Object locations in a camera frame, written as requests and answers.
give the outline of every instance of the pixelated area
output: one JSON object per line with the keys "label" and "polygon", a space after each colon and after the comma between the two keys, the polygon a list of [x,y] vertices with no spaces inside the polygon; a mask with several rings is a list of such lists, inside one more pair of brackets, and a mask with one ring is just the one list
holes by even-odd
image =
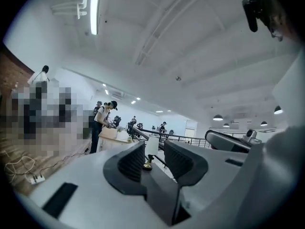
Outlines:
{"label": "pixelated area", "polygon": [[89,111],[70,88],[47,82],[20,88],[7,101],[6,137],[34,156],[70,155],[90,136]]}

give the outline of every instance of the ceiling beam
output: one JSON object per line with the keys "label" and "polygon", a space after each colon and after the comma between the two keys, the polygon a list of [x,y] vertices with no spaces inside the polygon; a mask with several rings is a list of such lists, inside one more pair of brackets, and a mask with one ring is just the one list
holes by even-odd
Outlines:
{"label": "ceiling beam", "polygon": [[[160,6],[161,8],[158,9],[155,14],[151,17],[148,25],[147,25],[147,30],[145,30],[145,32],[143,33],[143,36],[140,38],[138,46],[136,48],[135,51],[135,55],[134,55],[134,59],[133,62],[136,63],[137,58],[139,56],[139,54],[141,53],[141,49],[143,47],[145,47],[145,44],[148,42],[148,40],[150,39],[150,37],[152,37],[154,35],[154,33],[157,31],[157,29],[159,28],[159,26],[162,24],[162,22],[167,18],[168,14],[170,14],[170,12],[174,9],[174,7],[180,2],[181,0],[174,0],[173,2],[171,2],[169,9],[167,9],[165,12],[160,12],[158,10],[162,10],[163,6]],[[198,0],[191,0],[187,5],[185,5],[173,18],[172,20],[165,26],[165,28],[160,32],[160,35],[158,36],[158,38],[156,38],[156,40],[153,42],[151,48],[148,51],[148,54],[150,54],[150,52],[153,50],[154,46],[158,43],[158,40],[165,34],[165,32],[171,27],[171,25],[189,8],[191,7],[196,1]]]}
{"label": "ceiling beam", "polygon": [[242,61],[239,61],[237,64],[236,64],[235,59],[233,59],[232,61],[222,65],[221,67],[217,67],[215,70],[211,70],[209,72],[203,71],[200,74],[196,74],[194,77],[191,77],[191,78],[187,79],[186,81],[184,81],[182,83],[182,87],[189,87],[191,85],[202,82],[204,80],[207,80],[207,79],[210,79],[213,77],[217,77],[221,74],[226,74],[231,71],[235,71],[235,70],[238,70],[238,69],[241,69],[244,67],[248,67],[248,66],[256,64],[256,63],[261,63],[263,61],[267,61],[270,59],[280,58],[285,55],[293,55],[293,53],[284,51],[282,54],[280,54],[280,55],[278,54],[278,56],[275,57],[275,49],[273,48],[273,50],[269,51],[269,52],[263,52],[263,53],[260,53],[257,55],[251,55],[251,56],[243,59]]}
{"label": "ceiling beam", "polygon": [[206,7],[208,8],[208,10],[210,11],[210,13],[213,15],[213,17],[215,18],[219,28],[221,31],[225,31],[225,27],[224,24],[222,23],[221,19],[219,18],[219,16],[217,15],[217,13],[215,12],[215,10],[211,7],[211,5],[207,2],[207,0],[203,0],[204,3],[206,4]]}
{"label": "ceiling beam", "polygon": [[219,96],[234,94],[234,93],[247,91],[247,90],[253,90],[253,89],[262,88],[262,87],[270,87],[272,89],[272,88],[274,88],[274,86],[275,86],[274,84],[270,84],[270,83],[266,83],[266,82],[255,82],[253,84],[249,84],[246,86],[241,86],[240,84],[236,84],[234,86],[226,87],[226,88],[218,90],[218,91],[203,92],[201,94],[198,94],[195,98],[197,100],[199,100],[199,99],[210,98],[210,97],[219,97]]}
{"label": "ceiling beam", "polygon": [[150,17],[147,26],[138,41],[133,57],[133,63],[136,63],[141,50],[151,36],[152,32],[155,30],[156,26],[159,24],[160,20],[163,18],[166,9],[169,8],[174,2],[175,0],[162,0],[155,13],[153,13],[153,15]]}
{"label": "ceiling beam", "polygon": [[248,27],[248,22],[245,16],[242,17],[241,20],[232,23],[226,30],[220,32],[209,33],[208,36],[202,37],[199,41],[193,44],[189,49],[184,53],[183,56],[180,56],[174,59],[172,62],[163,67],[163,73],[167,73],[170,70],[174,69],[178,65],[185,63],[192,56],[202,52],[205,47],[208,47],[210,43],[214,43],[218,40],[223,40],[227,37],[232,37],[235,34],[240,33],[244,28]]}
{"label": "ceiling beam", "polygon": [[123,23],[123,24],[126,24],[126,25],[135,26],[141,31],[145,29],[145,27],[142,24],[135,23],[132,20],[122,18],[122,17],[119,17],[119,16],[106,15],[105,16],[105,21],[107,21],[107,23],[115,22],[115,23],[119,23],[119,24]]}
{"label": "ceiling beam", "polygon": [[225,112],[233,111],[234,108],[244,108],[244,107],[251,107],[251,108],[259,108],[259,106],[263,105],[272,105],[275,104],[275,98],[273,95],[267,94],[265,97],[254,97],[252,99],[240,99],[238,102],[228,103],[225,101],[220,101],[217,104],[204,104],[203,109],[206,111],[214,111],[219,112],[219,114],[225,114]]}

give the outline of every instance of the black chair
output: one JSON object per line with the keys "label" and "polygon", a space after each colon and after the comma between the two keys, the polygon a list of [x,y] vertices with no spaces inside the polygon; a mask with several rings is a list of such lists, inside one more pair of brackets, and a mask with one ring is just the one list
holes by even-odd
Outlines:
{"label": "black chair", "polygon": [[115,116],[113,123],[115,124],[116,127],[118,127],[120,124],[120,121],[121,121],[121,117]]}

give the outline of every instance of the desk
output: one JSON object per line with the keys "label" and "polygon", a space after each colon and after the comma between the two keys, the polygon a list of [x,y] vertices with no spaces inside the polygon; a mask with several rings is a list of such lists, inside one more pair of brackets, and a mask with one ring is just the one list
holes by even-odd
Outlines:
{"label": "desk", "polygon": [[116,129],[104,128],[99,134],[97,152],[131,143],[127,141],[128,138],[129,135],[126,131],[117,132]]}

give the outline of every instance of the floor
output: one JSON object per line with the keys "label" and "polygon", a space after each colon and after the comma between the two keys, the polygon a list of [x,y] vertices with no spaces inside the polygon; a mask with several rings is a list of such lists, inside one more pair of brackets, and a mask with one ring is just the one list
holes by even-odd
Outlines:
{"label": "floor", "polygon": [[[160,159],[165,160],[163,151],[158,151],[157,156]],[[171,171],[169,170],[169,168],[166,167],[164,164],[162,164],[160,160],[155,158],[152,162],[155,163],[170,179],[173,179],[173,175],[172,175]]]}
{"label": "floor", "polygon": [[[12,175],[8,170],[6,170],[6,174],[8,175],[8,181],[11,183],[13,188],[26,196],[28,196],[39,184],[32,185],[28,180],[32,178],[32,175],[35,174],[37,176],[41,174],[48,178],[53,173],[55,173],[60,168],[64,167],[65,165],[72,162],[77,157],[80,157],[83,154],[85,149],[89,147],[90,145],[90,139],[84,140],[80,145],[73,148],[73,151],[65,158],[65,156],[57,156],[57,157],[46,157],[46,156],[34,156],[26,151],[24,151],[21,148],[17,148],[14,145],[12,145],[12,141],[8,136],[5,134],[4,129],[0,129],[0,162],[5,166],[8,162],[16,163],[14,164],[16,174],[18,175]],[[30,173],[25,173],[33,164],[33,161],[28,158],[23,158],[22,156],[28,156],[32,159],[34,159],[34,167],[31,169]],[[13,170],[12,165],[7,165],[7,167],[11,170]]]}

